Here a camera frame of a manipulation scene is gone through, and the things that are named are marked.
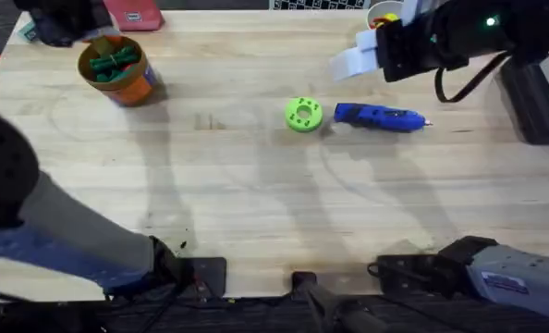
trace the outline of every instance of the wooden tabletop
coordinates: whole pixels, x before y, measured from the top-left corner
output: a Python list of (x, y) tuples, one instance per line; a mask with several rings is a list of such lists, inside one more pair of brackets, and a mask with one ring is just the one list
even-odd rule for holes
[[(84, 82), (83, 44), (13, 35), (0, 113), (85, 204), (175, 251), (186, 241), (185, 255), (224, 256), (228, 295), (283, 294), (295, 270), (339, 292), (376, 291), (366, 265), (377, 255), (434, 253), (465, 235), (549, 255), (549, 147), (519, 139), (497, 80), (457, 105), (436, 100), (433, 74), (333, 82), (328, 60), (365, 28), (363, 11), (164, 15), (160, 31), (129, 34), (165, 83), (146, 106), (118, 107)], [(447, 73), (446, 89), (486, 61)], [(284, 121), (296, 96), (317, 99), (327, 117), (336, 103), (367, 103), (416, 110), (434, 126), (299, 134)], [(88, 281), (5, 261), (0, 290), (102, 299)]]

